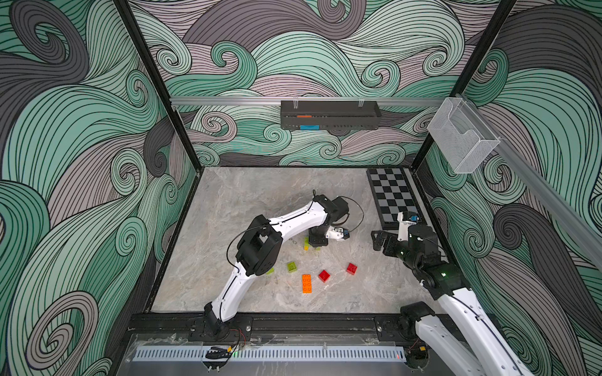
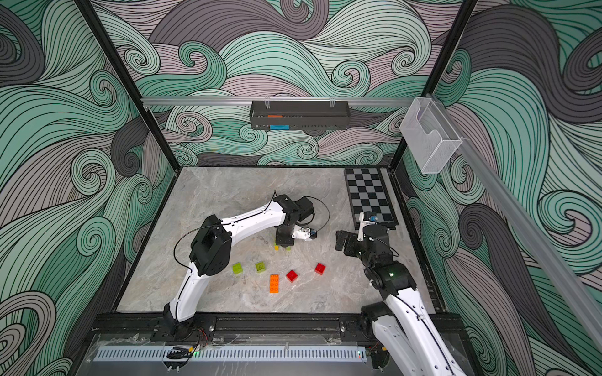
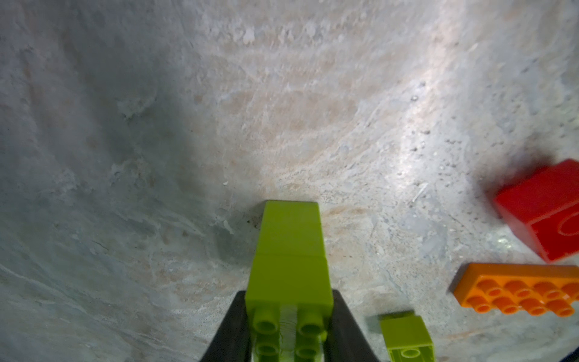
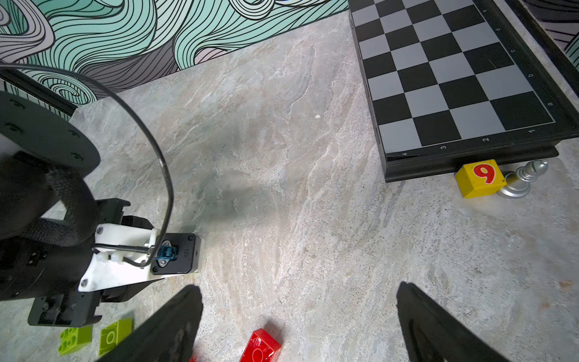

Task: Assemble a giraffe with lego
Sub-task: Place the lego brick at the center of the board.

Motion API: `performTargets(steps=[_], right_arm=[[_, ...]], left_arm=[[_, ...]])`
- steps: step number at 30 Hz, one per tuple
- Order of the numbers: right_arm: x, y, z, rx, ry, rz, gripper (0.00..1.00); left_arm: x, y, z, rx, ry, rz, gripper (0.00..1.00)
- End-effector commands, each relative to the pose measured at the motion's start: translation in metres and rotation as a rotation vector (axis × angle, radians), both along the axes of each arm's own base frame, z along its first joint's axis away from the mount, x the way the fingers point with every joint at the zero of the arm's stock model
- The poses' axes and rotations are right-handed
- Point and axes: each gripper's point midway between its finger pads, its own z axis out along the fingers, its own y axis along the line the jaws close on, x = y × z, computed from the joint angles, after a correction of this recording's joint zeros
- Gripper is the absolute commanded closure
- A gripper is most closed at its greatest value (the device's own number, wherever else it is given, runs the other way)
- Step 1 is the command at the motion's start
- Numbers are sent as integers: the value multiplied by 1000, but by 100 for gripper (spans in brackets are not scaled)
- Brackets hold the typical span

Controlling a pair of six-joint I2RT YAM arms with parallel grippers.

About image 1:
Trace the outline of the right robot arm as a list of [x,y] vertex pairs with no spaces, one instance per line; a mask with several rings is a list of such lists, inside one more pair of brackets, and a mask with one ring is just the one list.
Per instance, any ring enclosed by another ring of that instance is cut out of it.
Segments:
[[461,270],[443,260],[431,227],[402,222],[398,233],[373,231],[375,251],[399,259],[449,316],[462,335],[456,338],[434,310],[423,302],[401,308],[404,338],[431,348],[455,375],[529,375],[484,311]]

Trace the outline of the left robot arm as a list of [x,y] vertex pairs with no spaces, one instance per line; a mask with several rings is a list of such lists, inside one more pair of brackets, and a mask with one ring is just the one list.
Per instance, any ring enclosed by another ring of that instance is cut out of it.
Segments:
[[283,216],[268,219],[259,215],[248,229],[235,237],[236,262],[224,288],[204,307],[205,330],[213,338],[224,338],[230,328],[227,323],[254,280],[266,274],[276,263],[282,245],[294,236],[308,233],[309,245],[325,247],[330,241],[345,241],[349,230],[342,227],[349,215],[349,203],[344,197],[332,200],[320,194],[302,208]]

